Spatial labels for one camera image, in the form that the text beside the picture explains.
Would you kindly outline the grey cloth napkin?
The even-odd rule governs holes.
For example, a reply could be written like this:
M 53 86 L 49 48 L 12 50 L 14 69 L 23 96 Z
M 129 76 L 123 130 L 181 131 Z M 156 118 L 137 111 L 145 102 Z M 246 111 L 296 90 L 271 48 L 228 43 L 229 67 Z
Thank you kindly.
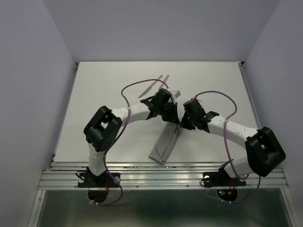
M 154 147 L 149 154 L 149 158 L 159 165 L 164 165 L 172 153 L 179 135 L 179 125 L 167 123 L 154 144 Z

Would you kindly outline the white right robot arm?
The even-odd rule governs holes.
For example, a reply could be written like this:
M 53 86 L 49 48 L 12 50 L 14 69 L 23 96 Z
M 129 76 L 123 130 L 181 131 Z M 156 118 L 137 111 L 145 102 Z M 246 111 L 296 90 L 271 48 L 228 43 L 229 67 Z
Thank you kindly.
M 223 118 L 216 112 L 205 112 L 202 102 L 191 99 L 183 104 L 184 115 L 180 126 L 184 129 L 199 129 L 210 134 L 222 136 L 225 145 L 232 141 L 246 150 L 246 157 L 231 159 L 218 170 L 218 180 L 229 184 L 237 177 L 257 174 L 266 177 L 280 165 L 286 154 L 273 131 L 268 127 L 255 129 Z

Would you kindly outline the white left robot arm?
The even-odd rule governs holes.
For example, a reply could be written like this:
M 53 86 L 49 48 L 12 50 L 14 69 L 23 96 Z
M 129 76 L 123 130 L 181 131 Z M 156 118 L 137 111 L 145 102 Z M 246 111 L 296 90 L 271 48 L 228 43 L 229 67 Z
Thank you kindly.
M 180 132 L 176 102 L 179 96 L 179 91 L 162 88 L 156 95 L 127 108 L 100 107 L 84 128 L 86 141 L 89 144 L 89 181 L 94 186 L 101 186 L 105 182 L 104 157 L 128 124 L 157 116 L 160 116 L 166 125 L 150 153 L 150 158 L 164 164 Z

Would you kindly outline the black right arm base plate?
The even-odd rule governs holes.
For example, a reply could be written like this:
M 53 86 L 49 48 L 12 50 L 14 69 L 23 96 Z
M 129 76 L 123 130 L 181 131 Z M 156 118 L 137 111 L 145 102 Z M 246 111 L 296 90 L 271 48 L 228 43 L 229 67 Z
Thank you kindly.
M 203 172 L 200 185 L 205 188 L 212 187 L 229 187 L 229 186 L 246 186 L 246 181 L 241 181 L 238 178 L 230 178 L 229 175 L 223 170 L 219 169 L 215 172 Z

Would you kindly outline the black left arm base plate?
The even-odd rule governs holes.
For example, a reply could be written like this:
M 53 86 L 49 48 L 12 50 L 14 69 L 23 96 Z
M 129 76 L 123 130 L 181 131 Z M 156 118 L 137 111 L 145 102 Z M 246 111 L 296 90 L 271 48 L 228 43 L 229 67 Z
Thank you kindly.
M 93 175 L 90 171 L 77 171 L 79 188 L 118 188 L 118 184 L 108 175 L 107 172 L 99 176 Z

